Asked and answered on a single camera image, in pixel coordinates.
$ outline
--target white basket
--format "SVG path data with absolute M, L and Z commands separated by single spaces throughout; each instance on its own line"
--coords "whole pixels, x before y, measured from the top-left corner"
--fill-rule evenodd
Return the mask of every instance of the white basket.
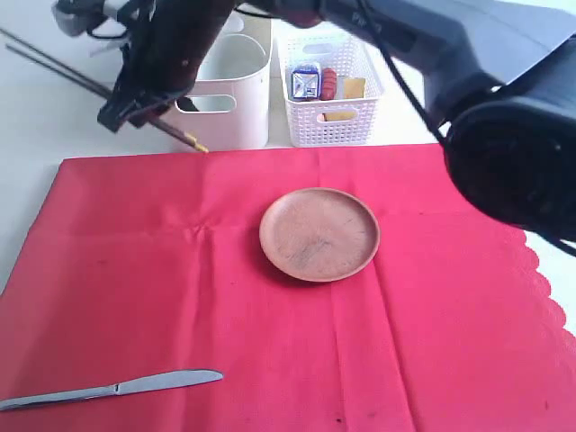
M 349 146 L 370 143 L 384 93 L 363 42 L 335 28 L 293 30 L 277 38 L 278 57 L 292 144 L 296 147 Z M 339 76 L 366 79 L 364 99 L 294 102 L 291 74 L 299 64 L 318 61 Z M 323 121 L 324 113 L 355 113 L 348 121 Z
M 261 149 L 268 142 L 272 25 L 267 20 L 239 17 L 237 13 L 233 18 L 243 21 L 243 29 L 238 31 L 235 25 L 229 26 L 219 35 L 211 52 L 227 38 L 252 41 L 263 49 L 263 57 L 258 61 L 261 64 L 252 67 L 257 70 L 246 75 L 241 72 L 246 65 L 238 61 L 226 65 L 221 59 L 215 66 L 209 53 L 190 94 L 207 96 L 194 100 L 200 112 L 183 112 L 175 105 L 166 114 L 167 122 L 194 135 L 209 151 Z

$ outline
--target wooden plate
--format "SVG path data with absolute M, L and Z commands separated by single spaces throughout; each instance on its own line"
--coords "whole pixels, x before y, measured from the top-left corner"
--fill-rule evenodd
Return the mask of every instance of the wooden plate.
M 288 193 L 270 206 L 260 223 L 260 244 L 288 275 L 332 282 L 368 265 L 380 244 L 380 229 L 354 196 L 316 187 Z

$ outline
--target butter knife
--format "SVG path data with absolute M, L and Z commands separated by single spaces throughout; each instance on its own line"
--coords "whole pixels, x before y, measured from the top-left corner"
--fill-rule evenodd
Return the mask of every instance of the butter knife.
M 19 408 L 36 407 L 56 402 L 85 401 L 93 398 L 107 396 L 123 396 L 125 394 L 153 392 L 154 390 L 175 389 L 189 385 L 211 383 L 221 380 L 224 375 L 210 370 L 182 370 L 158 375 L 144 376 L 136 380 L 119 382 L 104 387 L 92 389 L 61 391 L 58 393 L 41 394 L 38 396 L 26 396 L 0 401 L 0 411 L 16 410 Z

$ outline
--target red item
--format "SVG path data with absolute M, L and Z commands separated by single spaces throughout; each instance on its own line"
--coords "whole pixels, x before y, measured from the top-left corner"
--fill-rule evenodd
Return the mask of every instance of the red item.
M 336 89 L 338 87 L 338 76 L 336 71 L 330 67 L 325 67 L 322 70 L 322 88 L 320 91 L 321 101 L 331 101 L 336 97 Z
M 367 203 L 374 261 L 285 276 L 276 198 Z M 0 399 L 210 367 L 221 382 L 0 412 L 0 430 L 576 430 L 576 344 L 521 231 L 450 184 L 438 146 L 65 161 L 0 298 Z

